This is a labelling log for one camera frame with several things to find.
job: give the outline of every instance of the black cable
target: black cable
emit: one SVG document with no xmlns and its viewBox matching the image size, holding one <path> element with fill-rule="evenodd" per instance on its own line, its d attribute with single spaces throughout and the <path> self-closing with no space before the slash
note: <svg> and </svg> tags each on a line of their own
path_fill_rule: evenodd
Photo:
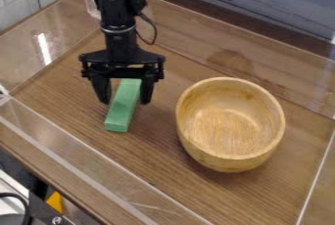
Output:
<svg viewBox="0 0 335 225">
<path fill-rule="evenodd" d="M 154 21 L 145 15 L 145 13 L 140 13 L 140 17 L 141 17 L 142 20 L 144 20 L 145 22 L 148 22 L 148 23 L 152 25 L 152 27 L 153 27 L 153 39 L 152 39 L 152 41 L 148 41 L 146 39 L 142 38 L 142 36 L 140 35 L 138 30 L 137 30 L 137 34 L 138 34 L 138 36 L 140 36 L 140 39 L 141 39 L 148 45 L 153 45 L 154 42 L 156 42 L 156 39 L 157 39 L 157 26 L 156 26 L 156 23 L 154 23 Z"/>
<path fill-rule="evenodd" d="M 1 198 L 16 198 L 18 200 L 20 200 L 20 202 L 23 203 L 24 208 L 26 208 L 26 218 L 24 218 L 24 221 L 23 221 L 23 225 L 28 225 L 28 222 L 30 222 L 30 210 L 28 210 L 27 200 L 20 195 L 18 195 L 15 193 L 0 193 L 0 199 Z"/>
</svg>

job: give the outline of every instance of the wooden bowl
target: wooden bowl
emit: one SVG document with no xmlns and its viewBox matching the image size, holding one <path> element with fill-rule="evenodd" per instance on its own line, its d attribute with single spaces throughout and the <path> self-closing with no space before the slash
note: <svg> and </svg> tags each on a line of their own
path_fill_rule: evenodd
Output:
<svg viewBox="0 0 335 225">
<path fill-rule="evenodd" d="M 193 85 L 177 105 L 180 139 L 192 157 L 220 172 L 243 172 L 271 157 L 286 130 L 275 97 L 231 77 Z"/>
</svg>

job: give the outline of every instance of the bowl rim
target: bowl rim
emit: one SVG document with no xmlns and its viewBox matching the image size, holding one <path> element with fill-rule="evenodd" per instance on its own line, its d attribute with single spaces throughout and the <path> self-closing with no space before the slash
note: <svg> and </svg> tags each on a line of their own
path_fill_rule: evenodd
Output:
<svg viewBox="0 0 335 225">
<path fill-rule="evenodd" d="M 275 104 L 276 107 L 276 111 L 279 112 L 279 117 L 280 117 L 280 127 L 279 127 L 279 131 L 278 134 L 275 136 L 275 138 L 272 139 L 271 143 L 261 149 L 259 150 L 259 152 L 252 153 L 252 154 L 247 154 L 247 155 L 215 155 L 212 152 L 205 151 L 202 148 L 198 147 L 197 142 L 194 141 L 194 139 L 192 137 L 186 138 L 185 132 L 181 128 L 181 120 L 180 120 L 180 114 L 181 114 L 181 105 L 185 102 L 185 98 L 188 97 L 188 95 L 190 94 L 190 92 L 202 84 L 212 82 L 212 81 L 237 81 L 241 82 L 244 84 L 247 84 L 248 86 L 253 87 L 256 90 L 259 90 L 261 93 L 264 93 L 264 95 L 269 98 L 269 100 L 272 101 L 272 103 Z M 260 87 L 257 84 L 255 84 L 253 82 L 240 79 L 240 78 L 235 78 L 235 77 L 212 77 L 208 78 L 205 80 L 201 80 L 200 82 L 197 82 L 193 86 L 190 86 L 185 92 L 182 93 L 182 96 L 178 100 L 177 103 L 177 108 L 176 108 L 176 118 L 177 118 L 177 127 L 180 132 L 182 133 L 184 137 L 186 138 L 186 140 L 189 141 L 189 143 L 193 144 L 193 146 L 196 146 L 196 148 L 202 151 L 204 153 L 207 153 L 208 155 L 211 155 L 212 157 L 216 158 L 224 158 L 224 159 L 249 159 L 249 158 L 257 158 L 261 155 L 267 154 L 268 152 L 271 152 L 276 146 L 279 145 L 283 136 L 284 136 L 284 132 L 286 132 L 286 126 L 287 126 L 287 121 L 286 121 L 286 115 L 284 115 L 284 111 L 282 108 L 282 105 L 279 104 L 278 99 L 275 98 L 275 96 L 263 88 Z"/>
</svg>

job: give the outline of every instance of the wooden table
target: wooden table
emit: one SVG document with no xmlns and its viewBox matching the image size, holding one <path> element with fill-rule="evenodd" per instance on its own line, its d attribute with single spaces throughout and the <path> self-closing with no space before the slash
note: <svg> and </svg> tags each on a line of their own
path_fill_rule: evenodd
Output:
<svg viewBox="0 0 335 225">
<path fill-rule="evenodd" d="M 3 148 L 106 224 L 296 224 L 299 219 L 302 224 L 315 224 L 302 211 L 334 138 L 332 60 L 162 0 L 149 3 L 160 38 L 158 45 L 141 46 L 166 56 L 166 79 L 153 103 L 138 107 L 127 134 L 103 129 L 107 107 L 81 78 L 79 54 L 103 48 L 103 36 L 85 13 L 83 0 L 63 0 L 3 36 L 4 54 L 23 62 L 15 67 L 1 56 L 6 67 L 16 68 L 15 74 L 0 69 L 1 82 L 16 99 L 0 108 Z M 51 58 L 60 59 L 23 84 L 44 67 L 43 49 L 31 41 L 34 30 L 43 28 L 50 29 L 50 35 L 43 31 Z M 140 30 L 146 33 L 148 28 L 141 25 Z M 14 38 L 18 43 L 10 44 Z M 22 50 L 19 40 L 27 42 Z M 26 57 L 16 57 L 22 54 L 34 58 L 30 63 Z M 239 76 L 264 86 L 276 95 L 287 117 L 274 158 L 241 174 L 200 166 L 178 141 L 178 98 L 193 83 L 215 76 Z M 137 175 L 131 176 L 134 182 L 111 170 L 121 169 L 110 159 Z M 146 185 L 137 182 L 138 177 Z M 330 185 L 327 193 L 334 195 Z M 160 197 L 153 196 L 156 189 L 162 192 Z M 326 199 L 316 206 L 322 208 L 324 202 L 334 206 Z M 332 216 L 334 207 L 328 208 Z M 323 218 L 323 212 L 312 214 L 312 221 L 331 224 L 334 219 Z"/>
</svg>

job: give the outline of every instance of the green sponge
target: green sponge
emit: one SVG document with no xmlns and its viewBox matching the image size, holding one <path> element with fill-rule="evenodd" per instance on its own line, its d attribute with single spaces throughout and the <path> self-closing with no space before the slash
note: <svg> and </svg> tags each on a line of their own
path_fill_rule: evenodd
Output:
<svg viewBox="0 0 335 225">
<path fill-rule="evenodd" d="M 127 132 L 140 100 L 141 80 L 123 79 L 105 120 L 105 128 L 114 132 Z"/>
</svg>

